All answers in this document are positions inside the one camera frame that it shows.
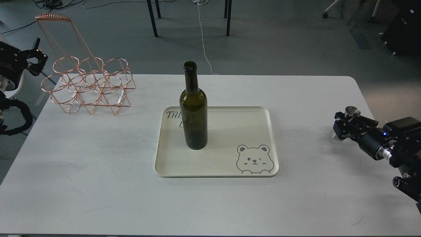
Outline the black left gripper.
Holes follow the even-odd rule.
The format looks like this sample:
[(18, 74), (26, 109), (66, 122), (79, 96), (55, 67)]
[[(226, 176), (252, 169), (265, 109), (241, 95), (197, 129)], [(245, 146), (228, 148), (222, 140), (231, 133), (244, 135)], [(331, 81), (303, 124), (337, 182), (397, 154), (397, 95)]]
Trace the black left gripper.
[(33, 76), (44, 75), (43, 69), (48, 60), (39, 49), (40, 38), (36, 38), (33, 49), (19, 50), (5, 42), (1, 42), (1, 75), (7, 78), (18, 78), (24, 69)]

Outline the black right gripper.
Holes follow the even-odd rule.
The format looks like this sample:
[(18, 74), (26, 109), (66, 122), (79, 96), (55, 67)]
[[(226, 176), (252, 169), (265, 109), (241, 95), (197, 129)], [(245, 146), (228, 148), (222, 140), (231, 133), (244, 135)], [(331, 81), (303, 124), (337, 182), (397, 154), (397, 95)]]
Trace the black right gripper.
[(388, 122), (383, 128), (377, 127), (379, 122), (371, 118), (363, 117), (360, 112), (356, 114), (335, 113), (333, 125), (334, 136), (337, 141), (349, 138), (359, 144), (359, 148), (374, 160), (390, 160), (394, 141), (396, 140), (396, 128), (398, 121)]

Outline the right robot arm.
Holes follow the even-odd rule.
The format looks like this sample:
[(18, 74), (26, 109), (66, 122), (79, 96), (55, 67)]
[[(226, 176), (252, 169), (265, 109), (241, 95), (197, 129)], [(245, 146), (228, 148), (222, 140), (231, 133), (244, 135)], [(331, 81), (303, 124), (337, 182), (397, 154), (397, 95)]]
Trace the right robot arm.
[(351, 139), (374, 160), (386, 159), (399, 169), (393, 186), (420, 205), (421, 129), (420, 121), (405, 117), (378, 127), (376, 120), (363, 117), (359, 109), (349, 106), (335, 113), (333, 131), (343, 141)]

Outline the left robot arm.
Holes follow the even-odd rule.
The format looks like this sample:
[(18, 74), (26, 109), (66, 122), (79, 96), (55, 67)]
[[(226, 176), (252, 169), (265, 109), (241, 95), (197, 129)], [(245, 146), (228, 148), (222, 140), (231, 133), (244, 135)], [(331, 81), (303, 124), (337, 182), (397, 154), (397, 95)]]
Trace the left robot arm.
[(20, 50), (4, 39), (0, 43), (1, 100), (10, 98), (19, 92), (24, 70), (33, 76), (43, 72), (48, 56), (39, 49), (37, 38), (32, 49)]

